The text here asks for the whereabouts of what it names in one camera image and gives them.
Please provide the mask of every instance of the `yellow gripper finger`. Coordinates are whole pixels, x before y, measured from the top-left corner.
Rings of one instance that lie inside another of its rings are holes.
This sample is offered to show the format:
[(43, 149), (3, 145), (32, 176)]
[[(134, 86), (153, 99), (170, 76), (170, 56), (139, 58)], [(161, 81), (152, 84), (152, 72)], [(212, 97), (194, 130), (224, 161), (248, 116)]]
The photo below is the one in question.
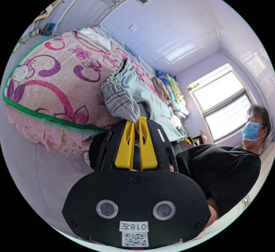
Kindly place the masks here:
[(133, 156), (135, 145), (135, 126), (127, 121), (115, 159), (115, 166), (119, 169), (133, 169)]
[(146, 117), (140, 116), (138, 119), (140, 134), (140, 164), (141, 170), (155, 169), (158, 165), (152, 139), (150, 136)]

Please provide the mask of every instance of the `pink floral bedspread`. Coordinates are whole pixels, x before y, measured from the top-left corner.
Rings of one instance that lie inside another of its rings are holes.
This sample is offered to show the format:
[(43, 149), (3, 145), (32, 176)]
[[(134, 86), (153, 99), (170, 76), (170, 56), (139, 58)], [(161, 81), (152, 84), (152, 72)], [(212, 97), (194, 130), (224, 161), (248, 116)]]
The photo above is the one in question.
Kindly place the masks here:
[(45, 41), (18, 65), (28, 73), (19, 83), (8, 81), (5, 95), (30, 110), (76, 124), (109, 128), (118, 121), (105, 107), (101, 82), (128, 58), (139, 79), (157, 95), (151, 76), (111, 41), (105, 53), (76, 36), (76, 31)]

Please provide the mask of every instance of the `face mask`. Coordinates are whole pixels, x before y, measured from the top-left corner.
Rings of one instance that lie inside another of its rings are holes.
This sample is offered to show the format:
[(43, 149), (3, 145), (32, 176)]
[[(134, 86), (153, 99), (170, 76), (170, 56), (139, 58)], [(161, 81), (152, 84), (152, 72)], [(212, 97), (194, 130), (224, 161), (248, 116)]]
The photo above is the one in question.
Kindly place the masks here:
[(258, 139), (262, 138), (262, 137), (257, 138), (259, 127), (263, 127), (263, 126), (260, 126), (259, 123), (253, 122), (253, 121), (247, 122), (245, 127), (241, 131), (243, 135), (243, 140), (257, 141)]

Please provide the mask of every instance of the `woman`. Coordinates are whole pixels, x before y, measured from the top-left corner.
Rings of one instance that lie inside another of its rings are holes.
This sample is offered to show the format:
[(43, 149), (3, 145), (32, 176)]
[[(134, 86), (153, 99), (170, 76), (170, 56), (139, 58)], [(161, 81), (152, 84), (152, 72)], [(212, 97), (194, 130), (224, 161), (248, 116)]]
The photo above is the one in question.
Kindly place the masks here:
[(177, 154), (179, 172), (193, 179), (206, 195), (211, 218), (205, 229), (237, 205), (256, 183), (261, 168), (259, 151), (270, 128), (266, 108), (253, 105), (242, 130), (243, 146), (204, 144)]

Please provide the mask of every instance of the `window frame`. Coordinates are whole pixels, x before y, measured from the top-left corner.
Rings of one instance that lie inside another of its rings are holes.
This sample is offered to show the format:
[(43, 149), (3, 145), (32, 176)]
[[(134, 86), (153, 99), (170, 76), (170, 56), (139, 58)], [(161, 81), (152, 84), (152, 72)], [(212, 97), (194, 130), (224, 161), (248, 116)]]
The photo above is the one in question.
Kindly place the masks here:
[[(227, 75), (227, 74), (229, 74), (229, 73), (233, 73), (233, 74), (237, 77), (237, 79), (241, 82), (243, 88), (242, 88), (240, 91), (238, 91), (238, 92), (236, 92), (235, 94), (233, 94), (233, 95), (231, 95), (230, 97), (228, 97), (227, 99), (223, 100), (222, 102), (220, 102), (220, 103), (214, 105), (213, 107), (211, 107), (211, 108), (209, 108), (209, 109), (207, 109), (207, 110), (203, 110), (203, 108), (202, 108), (202, 106), (201, 106), (199, 100), (197, 99), (197, 97), (196, 97), (196, 95), (195, 95), (195, 92), (198, 91), (198, 90), (200, 90), (200, 89), (202, 89), (202, 88), (204, 88), (204, 87), (206, 87), (206, 86), (208, 86), (208, 85), (210, 85), (210, 84), (212, 84), (213, 82), (217, 81), (218, 79), (224, 77), (225, 75)], [(226, 108), (228, 105), (230, 105), (230, 104), (236, 102), (238, 99), (240, 99), (240, 98), (243, 97), (243, 96), (246, 96), (246, 98), (247, 98), (247, 100), (248, 100), (248, 102), (249, 102), (250, 105), (252, 104), (251, 99), (250, 99), (250, 97), (248, 96), (247, 89), (246, 89), (246, 87), (245, 87), (245, 85), (244, 85), (242, 79), (235, 73), (235, 71), (233, 70), (233, 68), (230, 69), (229, 71), (225, 72), (223, 75), (221, 75), (221, 76), (215, 78), (215, 79), (212, 80), (211, 82), (207, 83), (206, 85), (203, 85), (202, 87), (199, 87), (199, 88), (196, 88), (196, 89), (192, 90), (192, 91), (190, 92), (190, 94), (191, 94), (191, 96), (193, 97), (193, 99), (194, 99), (196, 105), (198, 106), (199, 111), (201, 112), (201, 115), (202, 115), (202, 117), (203, 117), (203, 119), (204, 119), (204, 121), (205, 121), (205, 123), (206, 123), (206, 125), (207, 125), (207, 129), (208, 129), (208, 131), (209, 131), (209, 133), (210, 133), (210, 136), (211, 136), (211, 139), (212, 139), (213, 143), (216, 143), (216, 142), (221, 141), (222, 139), (224, 139), (224, 138), (226, 138), (226, 137), (229, 137), (230, 135), (232, 135), (233, 133), (239, 131), (240, 129), (242, 129), (242, 128), (245, 126), (246, 122), (243, 123), (242, 125), (240, 125), (238, 128), (236, 128), (236, 129), (230, 131), (229, 133), (227, 133), (227, 134), (225, 134), (225, 135), (219, 137), (218, 139), (214, 139), (214, 138), (213, 138), (212, 131), (211, 131), (211, 128), (210, 128), (210, 126), (209, 126), (209, 124), (208, 124), (208, 122), (207, 122), (207, 120), (206, 120), (206, 117), (208, 117), (209, 115), (212, 115), (212, 114), (214, 114), (214, 113), (217, 113), (218, 111), (220, 111), (220, 110)]]

